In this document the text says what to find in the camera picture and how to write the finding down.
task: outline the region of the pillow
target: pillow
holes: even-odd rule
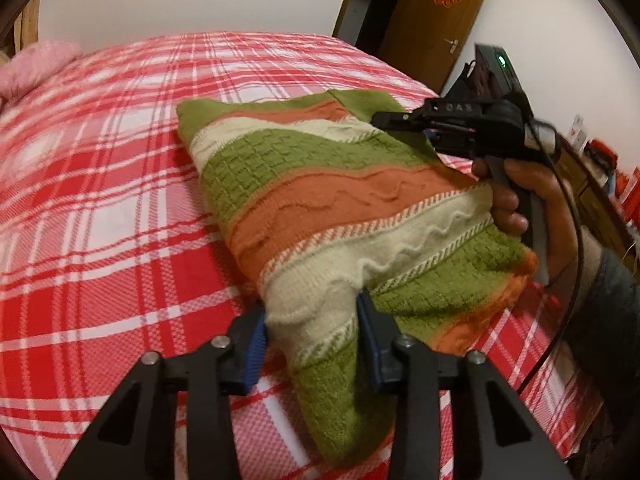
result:
[[[178,106],[206,202],[333,466],[369,456],[393,423],[358,358],[363,286],[403,332],[463,354],[536,268],[493,224],[491,187],[444,166],[424,136],[371,126],[378,110],[403,111],[382,92],[335,90]]]
[[[82,54],[80,45],[68,41],[39,41],[0,66],[0,108],[13,104]]]

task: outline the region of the bed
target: bed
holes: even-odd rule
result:
[[[327,89],[381,89],[406,108],[434,93],[324,36],[166,36],[81,57],[0,115],[0,426],[40,480],[55,478],[108,395],[147,349],[197,348],[254,290],[204,209],[176,134],[176,105],[281,100]],[[470,161],[444,158],[470,172]],[[542,354],[561,306],[535,285],[492,320],[475,348],[511,384]],[[524,396],[559,453],[575,450],[600,407],[566,348]],[[245,480],[383,478],[390,439],[331,471],[306,432],[282,355],[231,399]],[[442,477],[452,474],[441,398]],[[184,405],[177,477],[186,477]]]

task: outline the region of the orange knit stripe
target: orange knit stripe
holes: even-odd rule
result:
[[[327,101],[316,103],[308,108],[286,111],[265,111],[255,112],[252,110],[235,110],[228,114],[221,115],[212,124],[231,117],[248,117],[251,119],[259,119],[263,121],[271,121],[278,124],[291,124],[299,121],[308,121],[313,119],[325,119],[337,123],[341,119],[349,117],[350,112],[334,98]]]
[[[439,193],[476,182],[446,166],[377,166],[362,171],[319,168],[270,184],[229,224],[226,244],[256,281],[283,250],[331,228],[390,218]]]
[[[453,322],[445,323],[435,333],[431,348],[437,352],[462,356],[487,329],[491,318],[505,308],[513,306],[527,280],[536,272],[538,257],[527,251],[520,263],[513,269],[513,276],[495,294],[490,295],[477,307],[458,316]]]

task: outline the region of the pink pillow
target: pink pillow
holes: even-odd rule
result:
[[[80,54],[80,45],[68,41],[39,41],[18,52],[0,67],[0,108],[3,101],[22,99]]]

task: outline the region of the door handle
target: door handle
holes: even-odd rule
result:
[[[451,45],[451,48],[449,49],[449,53],[453,54],[456,51],[456,49],[458,48],[459,41],[458,40],[453,40],[453,41],[444,40],[444,41],[446,41],[447,43],[449,43]]]

